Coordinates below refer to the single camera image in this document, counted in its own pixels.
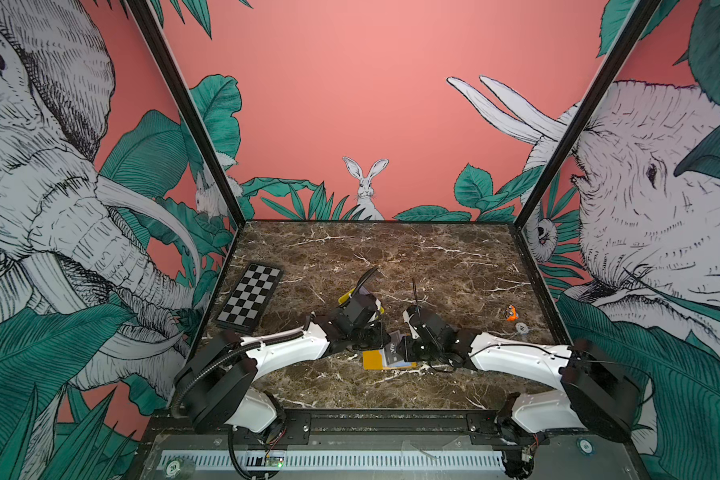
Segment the elephant ear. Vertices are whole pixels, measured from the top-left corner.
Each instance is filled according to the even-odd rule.
[[[106,132],[114,69],[78,0],[0,0],[0,33],[67,139],[92,160]]]

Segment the marble tabletop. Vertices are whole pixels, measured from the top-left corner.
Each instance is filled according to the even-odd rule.
[[[509,228],[492,224],[398,224],[249,222],[202,332],[200,348],[231,287],[249,261],[284,269],[256,334],[301,326],[309,312],[328,312],[371,266],[379,271],[365,284],[386,310],[385,328],[408,333],[402,312],[418,298],[447,322],[497,336],[550,345],[547,323]],[[506,320],[514,305],[530,328],[516,333]],[[500,408],[512,392],[549,387],[498,372],[364,370],[362,354],[344,352],[301,362],[256,380],[286,408]]]

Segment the wallpaper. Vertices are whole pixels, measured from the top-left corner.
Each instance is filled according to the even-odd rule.
[[[512,221],[623,20],[601,46],[605,0],[151,3],[189,86],[237,82],[239,148],[204,120],[257,219]]]
[[[125,473],[234,237],[209,177],[121,5],[0,0],[0,480]]]
[[[572,155],[526,230],[549,291],[640,384],[652,478],[720,478],[720,1],[660,4]]]

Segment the checkerboard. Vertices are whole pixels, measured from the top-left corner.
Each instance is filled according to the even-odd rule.
[[[252,334],[281,278],[282,269],[276,266],[249,263],[219,315],[220,325]]]

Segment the rabbit ear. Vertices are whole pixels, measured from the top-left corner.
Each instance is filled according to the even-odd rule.
[[[349,170],[349,174],[354,178],[357,178],[358,180],[362,180],[362,168],[360,168],[360,165],[358,165],[356,161],[349,157],[342,158],[344,159],[344,163],[347,165],[347,170]]]
[[[371,167],[371,171],[368,172],[368,178],[374,178],[376,175],[380,174],[387,165],[389,165],[389,160],[386,158],[377,160],[373,167]]]

